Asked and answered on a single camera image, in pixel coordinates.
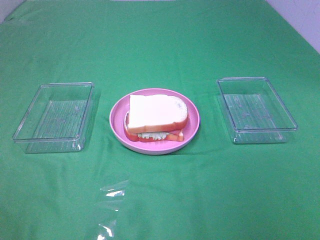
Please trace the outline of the green tablecloth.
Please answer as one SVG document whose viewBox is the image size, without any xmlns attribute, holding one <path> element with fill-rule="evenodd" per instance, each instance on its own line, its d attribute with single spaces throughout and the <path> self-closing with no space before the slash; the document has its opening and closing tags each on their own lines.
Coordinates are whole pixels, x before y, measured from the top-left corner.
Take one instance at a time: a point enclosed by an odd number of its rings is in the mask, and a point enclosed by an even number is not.
<svg viewBox="0 0 320 240">
<path fill-rule="evenodd" d="M 286 143 L 233 144 L 217 79 L 266 77 L 298 124 Z M 13 142 L 38 87 L 93 82 L 82 151 Z M 110 110 L 144 88 L 182 93 L 194 139 L 161 156 L 114 136 Z M 317 240 L 320 56 L 263 0 L 31 0 L 0 26 L 0 237 L 95 237 L 100 188 L 129 180 L 116 240 Z"/>
</svg>

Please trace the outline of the clear left plastic tray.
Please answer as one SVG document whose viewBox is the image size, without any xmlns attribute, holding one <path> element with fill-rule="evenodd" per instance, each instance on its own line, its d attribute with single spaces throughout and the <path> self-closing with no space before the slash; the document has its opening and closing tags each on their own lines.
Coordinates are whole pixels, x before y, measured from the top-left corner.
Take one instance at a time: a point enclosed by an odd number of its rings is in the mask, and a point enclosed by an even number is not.
<svg viewBox="0 0 320 240">
<path fill-rule="evenodd" d="M 27 154 L 81 151 L 94 106 L 92 82 L 39 86 L 14 135 Z"/>
</svg>

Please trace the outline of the pink round plate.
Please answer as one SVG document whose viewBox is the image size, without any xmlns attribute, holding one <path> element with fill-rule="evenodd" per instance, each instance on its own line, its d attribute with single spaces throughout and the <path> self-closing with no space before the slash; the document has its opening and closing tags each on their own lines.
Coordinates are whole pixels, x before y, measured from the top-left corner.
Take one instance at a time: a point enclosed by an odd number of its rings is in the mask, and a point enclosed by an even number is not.
<svg viewBox="0 0 320 240">
<path fill-rule="evenodd" d="M 181 98 L 187 106 L 188 109 L 188 122 L 183 129 L 184 140 L 178 141 L 154 141 L 154 142 L 133 142 L 126 137 L 124 131 L 124 118 L 126 113 L 130 109 L 130 95 L 155 95 L 155 94 L 165 94 L 169 96 L 176 96 Z M 113 131 L 113 134 L 117 140 L 130 150 L 135 152 L 146 154 L 146 155 L 164 155 L 173 153 L 184 146 L 186 146 L 196 135 L 201 118 L 199 111 L 195 104 L 183 94 L 164 88 L 145 88 L 134 92 L 131 92 L 122 98 L 120 98 L 115 105 L 112 107 L 109 114 L 109 124 Z"/>
</svg>

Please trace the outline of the clear right plastic tray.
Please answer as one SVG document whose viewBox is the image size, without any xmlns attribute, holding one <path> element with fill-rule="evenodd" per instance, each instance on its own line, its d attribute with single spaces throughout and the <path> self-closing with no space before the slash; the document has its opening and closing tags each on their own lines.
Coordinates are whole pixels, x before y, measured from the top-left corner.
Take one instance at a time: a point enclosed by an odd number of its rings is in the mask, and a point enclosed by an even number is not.
<svg viewBox="0 0 320 240">
<path fill-rule="evenodd" d="M 217 80 L 218 101 L 234 144 L 286 143 L 298 124 L 263 76 Z"/>
</svg>

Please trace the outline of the bacon strip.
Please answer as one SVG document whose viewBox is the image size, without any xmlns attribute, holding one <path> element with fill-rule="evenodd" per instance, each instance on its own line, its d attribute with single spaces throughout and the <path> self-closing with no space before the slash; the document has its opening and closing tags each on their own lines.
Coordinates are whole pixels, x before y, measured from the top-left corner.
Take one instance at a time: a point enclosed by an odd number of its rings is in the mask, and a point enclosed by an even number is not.
<svg viewBox="0 0 320 240">
<path fill-rule="evenodd" d="M 171 131 L 167 131 L 168 134 L 171 135 L 177 135 L 177 136 L 183 136 L 183 129 L 175 129 L 175 130 L 171 130 Z"/>
</svg>

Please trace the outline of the clear plastic tray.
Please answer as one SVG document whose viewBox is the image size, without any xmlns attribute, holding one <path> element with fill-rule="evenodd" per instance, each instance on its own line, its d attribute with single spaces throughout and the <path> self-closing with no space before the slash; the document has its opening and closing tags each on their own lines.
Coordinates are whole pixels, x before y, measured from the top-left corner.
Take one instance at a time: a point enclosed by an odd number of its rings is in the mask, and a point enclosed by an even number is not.
<svg viewBox="0 0 320 240">
<path fill-rule="evenodd" d="M 81 151 L 94 106 L 92 82 L 39 86 L 14 135 L 27 154 Z"/>
<path fill-rule="evenodd" d="M 217 80 L 218 101 L 234 144 L 286 143 L 298 124 L 263 76 Z"/>
</svg>

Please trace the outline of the bread slice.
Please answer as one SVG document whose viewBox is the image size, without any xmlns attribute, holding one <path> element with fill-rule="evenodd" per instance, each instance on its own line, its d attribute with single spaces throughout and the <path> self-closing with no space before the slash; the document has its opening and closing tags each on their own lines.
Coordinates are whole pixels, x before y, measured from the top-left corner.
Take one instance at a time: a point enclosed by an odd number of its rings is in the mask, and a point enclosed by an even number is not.
<svg viewBox="0 0 320 240">
<path fill-rule="evenodd" d="M 132 142 L 143 142 L 143 143 L 159 142 L 159 141 L 182 142 L 184 140 L 184 135 L 182 136 L 182 135 L 173 135 L 173 134 L 167 135 L 167 137 L 163 140 L 142 139 L 138 137 L 138 133 L 130 133 L 128 131 L 128 123 L 129 123 L 129 113 L 127 112 L 123 121 L 123 129 L 126 137 Z"/>
<path fill-rule="evenodd" d="M 183 129 L 188 108 L 176 96 L 165 94 L 130 95 L 127 129 L 130 133 L 166 132 Z"/>
</svg>

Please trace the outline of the green lettuce leaf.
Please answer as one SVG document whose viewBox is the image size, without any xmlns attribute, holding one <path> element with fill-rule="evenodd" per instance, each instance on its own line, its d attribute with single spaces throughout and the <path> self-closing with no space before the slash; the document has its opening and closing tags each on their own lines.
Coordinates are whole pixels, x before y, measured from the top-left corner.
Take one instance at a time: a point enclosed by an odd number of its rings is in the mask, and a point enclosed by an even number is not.
<svg viewBox="0 0 320 240">
<path fill-rule="evenodd" d="M 152 141 L 164 140 L 167 137 L 167 135 L 169 135 L 169 133 L 163 132 L 163 131 L 142 132 L 137 134 L 137 136 L 141 139 L 152 140 Z"/>
</svg>

